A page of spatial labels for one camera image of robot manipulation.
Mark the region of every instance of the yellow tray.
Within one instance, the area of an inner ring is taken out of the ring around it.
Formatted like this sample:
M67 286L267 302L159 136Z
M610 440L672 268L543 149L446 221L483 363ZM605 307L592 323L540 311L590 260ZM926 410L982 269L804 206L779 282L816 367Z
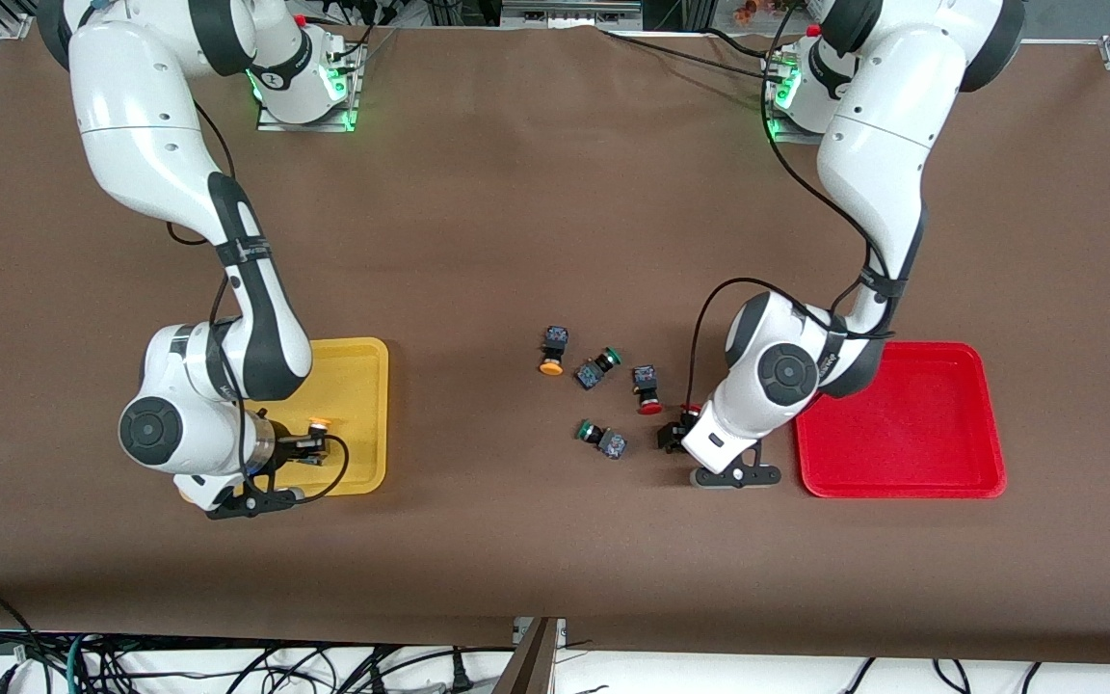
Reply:
M311 355L311 375L294 395L248 405L265 408L268 419L294 434L307 431L309 418L330 420L327 432L349 445L349 470L327 495L374 491L387 460L389 348L374 338L313 340ZM310 496L336 479L342 460L340 445L330 441L325 464L283 465L276 485L296 486Z

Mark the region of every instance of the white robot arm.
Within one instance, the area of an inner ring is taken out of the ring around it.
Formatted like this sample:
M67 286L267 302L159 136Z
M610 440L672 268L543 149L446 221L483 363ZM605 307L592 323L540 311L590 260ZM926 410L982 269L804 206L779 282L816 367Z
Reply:
M862 391L880 366L882 338L919 250L922 168L959 91L1005 69L1019 43L1020 0L814 0L819 39L789 59L775 105L823 135L816 170L829 198L864 231L868 257L845 316L755 295L727 335L730 373L683 439L722 473L784 425L816 392Z
M311 461L322 439L300 444L279 423L239 410L240 399L289 399L310 373L311 346L246 193L203 144L186 79L250 70L273 115L311 121L344 98L344 84L331 82L342 40L297 26L283 0L52 0L39 22L70 70L98 183L123 205L208 240L241 308L238 319L154 334L140 392L120 418L128 455L175 475L190 501L213 511L246 475ZM283 500L301 500L285 492Z

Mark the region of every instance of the brown work mat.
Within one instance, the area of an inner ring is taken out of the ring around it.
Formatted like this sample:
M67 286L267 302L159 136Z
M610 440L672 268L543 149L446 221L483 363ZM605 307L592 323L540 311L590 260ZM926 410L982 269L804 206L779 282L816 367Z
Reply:
M816 500L788 430L766 450L783 484L697 491L625 369L592 392L537 373L543 330L567 325L569 363L612 344L674 403L718 281L825 304L854 278L862 245L767 151L755 80L592 30L432 30L371 59L352 135L255 132L245 78L196 92L311 338L387 341L389 475L208 522L124 456L141 352L208 315L220 265L98 189L65 73L39 37L1 43L0 592L37 627L500 643L546 614L597 648L1110 661L1110 73L1092 46L1022 48L960 99L926 171L897 329L981 353L996 501ZM814 150L790 158L815 174ZM697 399L748 295L710 311ZM582 418L628 456L575 441Z

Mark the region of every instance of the green led light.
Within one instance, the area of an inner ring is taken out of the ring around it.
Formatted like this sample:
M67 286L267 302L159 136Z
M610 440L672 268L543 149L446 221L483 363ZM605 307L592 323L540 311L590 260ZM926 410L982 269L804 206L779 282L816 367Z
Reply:
M794 101L794 92L799 89L799 83L803 82L803 78L797 69L790 69L790 76L783 80L783 84L787 84L787 88L783 91L778 91L778 95L775 100L776 104L783 107L783 109L789 109L790 102Z
M264 98L260 97L260 86L255 84L255 76L251 74L251 71L246 71L246 79L251 80L251 93L261 104L264 102Z
M322 70L320 70L320 79L322 80L323 83L325 83L325 90L327 91L327 98L333 99L333 100L340 100L340 98L342 98L342 93L341 92L343 92L345 90L345 87L344 87L344 84L334 83L333 79L335 79L335 77L336 77L336 74L333 73L333 70L329 70L329 69L322 69Z

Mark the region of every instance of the red tray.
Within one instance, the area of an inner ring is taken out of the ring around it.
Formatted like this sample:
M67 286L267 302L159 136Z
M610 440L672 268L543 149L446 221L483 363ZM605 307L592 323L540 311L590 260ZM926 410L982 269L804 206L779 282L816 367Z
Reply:
M807 490L837 500L991 500L1005 491L979 353L960 342L890 342L849 399L796 418Z

